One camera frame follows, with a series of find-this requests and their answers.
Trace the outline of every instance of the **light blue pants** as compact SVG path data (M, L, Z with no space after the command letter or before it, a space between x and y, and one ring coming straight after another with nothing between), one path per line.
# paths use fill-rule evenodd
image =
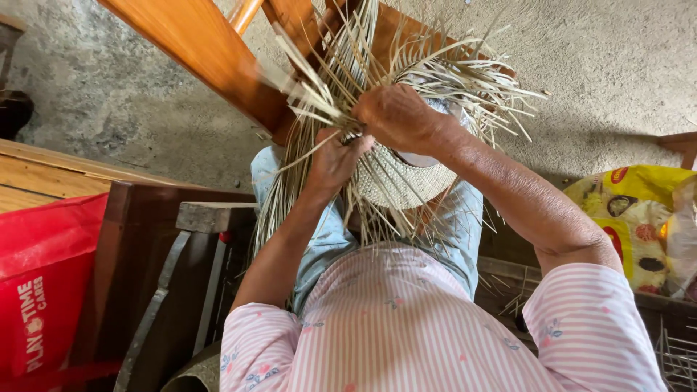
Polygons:
M262 149L252 161L252 184L254 195L263 204L273 182L273 174L283 159L285 149L270 146ZM343 201L337 198L324 210L320 225L310 240L310 247L300 261L298 278L294 289L293 309L301 315L305 299L317 283L320 275L341 256L359 247L358 241L344 228L341 211ZM450 233L447 239L427 245L426 239L416 241L424 245L417 247L438 260L464 287L470 298L474 298L479 276L477 254L482 236L482 194L465 181L460 181L443 201L437 211L440 220L435 222L438 231Z

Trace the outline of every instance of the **hand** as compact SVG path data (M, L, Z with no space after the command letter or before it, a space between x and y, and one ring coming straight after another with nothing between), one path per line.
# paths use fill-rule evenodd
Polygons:
M452 142L444 131L458 125L454 117L437 112L404 84L363 93L352 113L383 146L425 156L435 156L439 146Z
M315 144L332 137L336 132L335 128L320 129ZM310 188L313 193L327 197L328 200L351 178L358 159L370 150L375 142L374 137L366 135L357 137L344 146L339 140L339 135L340 133L333 136L312 154L312 167L305 185L306 189Z

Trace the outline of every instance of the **concrete floor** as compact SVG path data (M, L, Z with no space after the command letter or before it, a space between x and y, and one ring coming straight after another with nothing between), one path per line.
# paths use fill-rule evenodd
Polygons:
M223 10L233 0L217 1ZM526 119L534 143L504 136L507 152L550 179L637 163L676 165L651 136L697 130L694 0L402 0L422 21L445 11L453 36L511 28L491 44L511 54L523 86L553 95ZM205 186L251 191L249 163L269 142L167 56L94 0L0 0L29 30L9 89L36 102L20 141ZM245 42L284 58L260 12Z

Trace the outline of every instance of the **red bag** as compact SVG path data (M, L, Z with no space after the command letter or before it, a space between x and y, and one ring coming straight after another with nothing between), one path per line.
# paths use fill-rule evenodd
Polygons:
M0 214L0 382L66 359L107 196Z

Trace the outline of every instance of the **pink striped shirt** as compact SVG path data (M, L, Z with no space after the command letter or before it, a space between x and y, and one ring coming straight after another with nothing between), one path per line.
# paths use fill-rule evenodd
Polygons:
M250 303L225 322L221 391L667 391L626 279L550 272L523 314L536 358L416 248L336 261L303 319Z

